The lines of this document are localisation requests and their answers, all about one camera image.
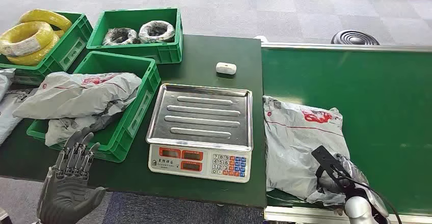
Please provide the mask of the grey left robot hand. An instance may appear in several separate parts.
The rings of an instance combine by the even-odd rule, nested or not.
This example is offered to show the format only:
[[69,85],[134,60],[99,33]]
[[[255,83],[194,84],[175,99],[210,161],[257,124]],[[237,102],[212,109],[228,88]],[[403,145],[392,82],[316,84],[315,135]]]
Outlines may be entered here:
[[105,187],[86,193],[94,153],[100,146],[88,146],[93,137],[89,127],[76,131],[49,167],[37,205],[38,223],[77,223],[102,202]]

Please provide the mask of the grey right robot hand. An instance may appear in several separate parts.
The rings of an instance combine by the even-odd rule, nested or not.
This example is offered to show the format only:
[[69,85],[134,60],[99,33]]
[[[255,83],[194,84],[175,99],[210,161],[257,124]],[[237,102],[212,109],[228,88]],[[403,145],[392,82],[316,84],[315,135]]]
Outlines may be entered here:
[[350,223],[389,223],[385,200],[375,191],[358,167],[342,154],[331,154],[324,147],[312,156],[319,163],[315,172],[318,186],[340,193]]

